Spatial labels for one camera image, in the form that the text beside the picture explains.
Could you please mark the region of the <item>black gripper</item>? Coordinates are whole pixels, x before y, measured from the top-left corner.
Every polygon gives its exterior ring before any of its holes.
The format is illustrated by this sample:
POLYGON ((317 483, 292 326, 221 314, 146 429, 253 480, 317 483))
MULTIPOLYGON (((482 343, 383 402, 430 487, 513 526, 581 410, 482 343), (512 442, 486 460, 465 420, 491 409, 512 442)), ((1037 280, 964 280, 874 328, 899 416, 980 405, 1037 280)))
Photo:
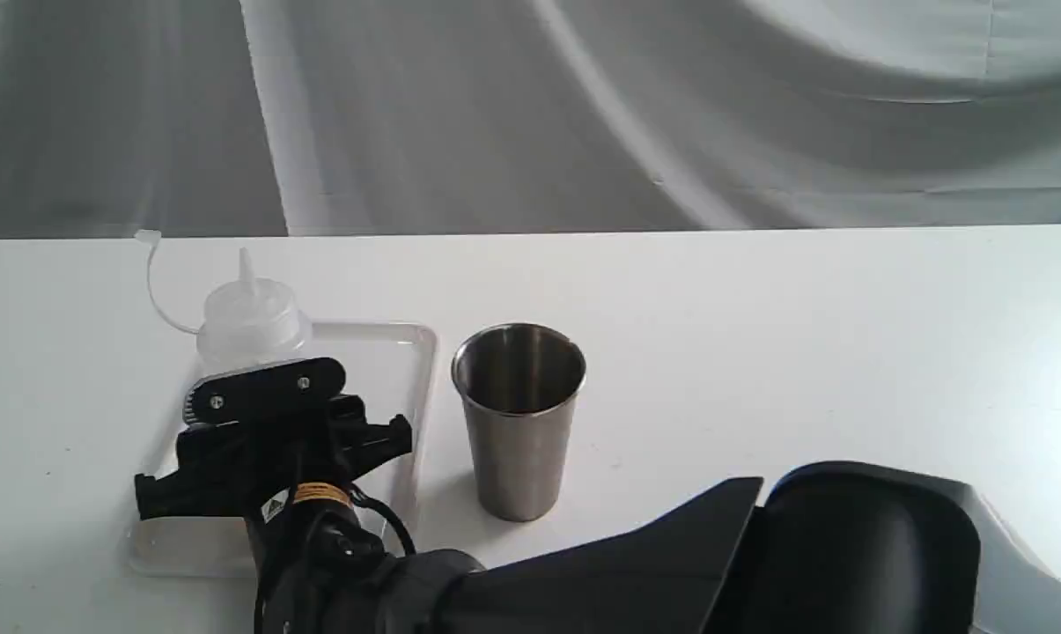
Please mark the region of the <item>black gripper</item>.
POLYGON ((276 507, 310 500, 352 505, 356 479, 413 453, 413 426, 394 415, 366 420, 364 401, 340 394, 328 405, 220 425, 185 426, 177 469, 133 476, 140 519, 269 519, 276 507), (274 495, 280 495, 277 505, 274 495))

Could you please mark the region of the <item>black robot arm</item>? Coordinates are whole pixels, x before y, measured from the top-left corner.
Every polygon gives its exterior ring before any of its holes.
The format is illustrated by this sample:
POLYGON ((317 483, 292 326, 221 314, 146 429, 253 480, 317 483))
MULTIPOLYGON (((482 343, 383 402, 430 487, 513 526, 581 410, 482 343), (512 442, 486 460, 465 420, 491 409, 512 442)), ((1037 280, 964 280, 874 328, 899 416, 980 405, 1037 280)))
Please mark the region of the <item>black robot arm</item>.
POLYGON ((141 519, 246 522, 256 633, 1061 633, 1061 580, 974 490, 857 462, 726 479, 619 536, 487 569, 354 478, 412 450, 356 397, 191 420, 141 519))

